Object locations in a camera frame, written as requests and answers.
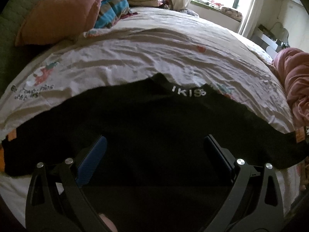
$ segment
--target black garment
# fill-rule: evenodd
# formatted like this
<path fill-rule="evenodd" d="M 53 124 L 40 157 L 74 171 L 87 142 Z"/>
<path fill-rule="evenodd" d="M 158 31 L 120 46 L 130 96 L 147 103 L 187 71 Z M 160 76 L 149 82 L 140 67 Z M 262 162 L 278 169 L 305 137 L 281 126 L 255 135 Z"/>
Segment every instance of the black garment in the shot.
<path fill-rule="evenodd" d="M 212 134 L 251 165 L 290 167 L 308 154 L 295 133 L 282 134 L 208 85 L 184 90 L 162 74 L 68 99 L 3 141 L 5 171 L 31 173 L 37 162 L 75 156 L 98 135 L 108 148 L 84 192 L 118 231 L 198 231 L 229 188 L 203 150 Z"/>

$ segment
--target bed sheet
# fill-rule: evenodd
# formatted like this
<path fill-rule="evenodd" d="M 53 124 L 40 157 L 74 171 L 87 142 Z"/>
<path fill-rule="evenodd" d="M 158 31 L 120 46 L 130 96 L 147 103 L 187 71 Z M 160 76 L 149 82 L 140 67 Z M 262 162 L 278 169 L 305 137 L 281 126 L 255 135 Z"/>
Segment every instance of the bed sheet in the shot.
<path fill-rule="evenodd" d="M 239 37 L 209 21 L 175 11 L 133 11 L 138 15 L 111 29 L 90 30 L 63 41 L 29 63 L 0 99 L 0 138 L 85 90 L 126 84 L 158 72 L 184 87 L 209 84 L 246 105 L 278 131 L 294 130 L 283 87 Z M 299 194 L 297 166 L 277 171 L 277 177 L 286 213 Z M 1 182 L 7 179 L 3 174 L 0 177 Z"/>

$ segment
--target quilted headboard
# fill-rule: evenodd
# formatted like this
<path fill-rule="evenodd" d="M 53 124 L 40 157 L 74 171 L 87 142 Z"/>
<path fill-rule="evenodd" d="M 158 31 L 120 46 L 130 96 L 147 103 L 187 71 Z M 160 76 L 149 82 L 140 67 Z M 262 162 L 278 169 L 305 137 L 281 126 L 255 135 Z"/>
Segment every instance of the quilted headboard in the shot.
<path fill-rule="evenodd" d="M 0 96 L 10 82 L 40 52 L 49 46 L 15 47 L 14 41 L 25 17 L 39 0 L 3 0 L 0 14 Z"/>

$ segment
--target metal screw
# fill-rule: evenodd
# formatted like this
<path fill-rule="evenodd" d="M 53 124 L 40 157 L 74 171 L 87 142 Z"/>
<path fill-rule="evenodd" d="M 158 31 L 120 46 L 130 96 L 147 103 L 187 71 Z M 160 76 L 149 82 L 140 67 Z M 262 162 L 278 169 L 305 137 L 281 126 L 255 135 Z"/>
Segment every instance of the metal screw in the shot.
<path fill-rule="evenodd" d="M 245 161 L 244 161 L 243 159 L 238 159 L 238 160 L 237 160 L 237 163 L 238 163 L 239 165 L 243 165 L 243 164 L 245 164 Z"/>
<path fill-rule="evenodd" d="M 42 166 L 44 166 L 44 163 L 43 163 L 43 162 L 39 162 L 39 163 L 37 164 L 37 168 L 41 168 Z"/>
<path fill-rule="evenodd" d="M 65 159 L 65 163 L 70 165 L 70 164 L 73 163 L 73 159 L 72 158 L 67 158 L 67 159 Z"/>
<path fill-rule="evenodd" d="M 270 163 L 266 163 L 266 167 L 267 167 L 268 169 L 272 169 L 272 165 L 271 165 Z"/>

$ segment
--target blue gripper pad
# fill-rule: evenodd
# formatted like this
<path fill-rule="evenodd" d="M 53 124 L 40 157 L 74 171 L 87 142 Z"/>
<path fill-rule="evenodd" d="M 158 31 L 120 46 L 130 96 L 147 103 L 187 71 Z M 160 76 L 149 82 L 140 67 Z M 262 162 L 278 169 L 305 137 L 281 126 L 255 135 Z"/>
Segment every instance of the blue gripper pad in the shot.
<path fill-rule="evenodd" d="M 75 181 L 78 187 L 82 187 L 89 183 L 95 169 L 106 152 L 106 148 L 107 140 L 105 137 L 101 136 L 77 167 L 77 177 Z"/>

